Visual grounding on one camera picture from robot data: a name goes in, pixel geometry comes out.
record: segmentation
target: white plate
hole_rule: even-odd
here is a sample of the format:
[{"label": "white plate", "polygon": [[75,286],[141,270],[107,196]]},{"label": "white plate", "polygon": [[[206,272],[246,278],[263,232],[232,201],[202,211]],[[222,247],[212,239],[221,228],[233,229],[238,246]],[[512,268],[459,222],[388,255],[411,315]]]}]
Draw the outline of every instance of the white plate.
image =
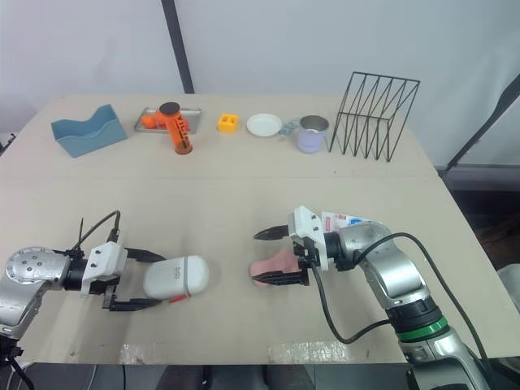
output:
[{"label": "white plate", "polygon": [[246,127],[257,137],[272,137],[282,128],[282,119],[271,114],[256,114],[247,119]]}]

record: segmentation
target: metal cup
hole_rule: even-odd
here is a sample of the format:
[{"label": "metal cup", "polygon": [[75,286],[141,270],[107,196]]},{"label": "metal cup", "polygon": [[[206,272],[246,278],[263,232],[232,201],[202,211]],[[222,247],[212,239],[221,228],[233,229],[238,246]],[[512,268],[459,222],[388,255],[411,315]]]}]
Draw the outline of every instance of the metal cup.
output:
[{"label": "metal cup", "polygon": [[328,121],[319,115],[307,115],[300,119],[298,149],[303,153],[316,153],[325,141]]}]

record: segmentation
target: blue tray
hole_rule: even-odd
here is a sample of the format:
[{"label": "blue tray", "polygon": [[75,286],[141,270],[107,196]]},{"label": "blue tray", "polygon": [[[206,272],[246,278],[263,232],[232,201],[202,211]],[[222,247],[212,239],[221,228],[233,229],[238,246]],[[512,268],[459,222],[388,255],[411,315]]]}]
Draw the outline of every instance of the blue tray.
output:
[{"label": "blue tray", "polygon": [[99,107],[85,121],[61,119],[50,124],[54,139],[72,156],[126,140],[127,134],[110,104]]}]

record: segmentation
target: pink sponge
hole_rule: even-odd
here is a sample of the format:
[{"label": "pink sponge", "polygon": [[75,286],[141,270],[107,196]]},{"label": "pink sponge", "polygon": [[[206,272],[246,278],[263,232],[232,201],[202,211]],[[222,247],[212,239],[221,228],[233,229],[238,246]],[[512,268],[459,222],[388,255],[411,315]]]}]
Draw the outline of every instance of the pink sponge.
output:
[{"label": "pink sponge", "polygon": [[[249,273],[251,276],[260,275],[268,271],[297,272],[299,271],[298,258],[292,251],[288,249],[282,249],[272,258],[268,258],[267,260],[262,260],[260,262],[253,262],[249,268]],[[262,282],[257,282],[256,280],[254,283],[257,286],[269,285]]]}]

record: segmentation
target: table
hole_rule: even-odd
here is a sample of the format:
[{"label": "table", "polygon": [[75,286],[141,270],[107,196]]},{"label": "table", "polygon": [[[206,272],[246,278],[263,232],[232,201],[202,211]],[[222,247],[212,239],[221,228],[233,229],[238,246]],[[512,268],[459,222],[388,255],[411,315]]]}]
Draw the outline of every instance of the table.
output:
[{"label": "table", "polygon": [[[145,106],[176,101],[201,107],[193,152],[177,155],[168,135],[133,131]],[[79,158],[56,143],[50,122],[87,119],[110,103],[126,141]],[[391,327],[343,346],[327,327],[313,278],[259,288],[249,264],[290,248],[257,242],[255,232],[286,222],[305,205],[383,221],[422,240],[474,321],[491,357],[520,353],[520,316],[462,213],[405,130],[394,159],[365,160],[336,149],[300,153],[291,138],[258,139],[244,123],[270,112],[289,121],[317,113],[333,124],[340,96],[81,95],[59,97],[26,126],[0,160],[0,267],[16,250],[70,247],[85,227],[122,211],[122,240],[166,257],[199,254],[210,265],[208,289],[190,300],[135,313],[101,309],[101,297],[48,292],[21,340],[24,360],[85,363],[250,364],[268,362],[403,362]],[[216,131],[223,112],[240,116],[237,133]],[[100,229],[89,251],[106,239]],[[450,324],[474,350],[462,318],[419,251],[410,255]],[[138,296],[146,266],[129,262],[118,291]],[[331,314],[344,335],[386,318],[361,270],[323,274]]]}]

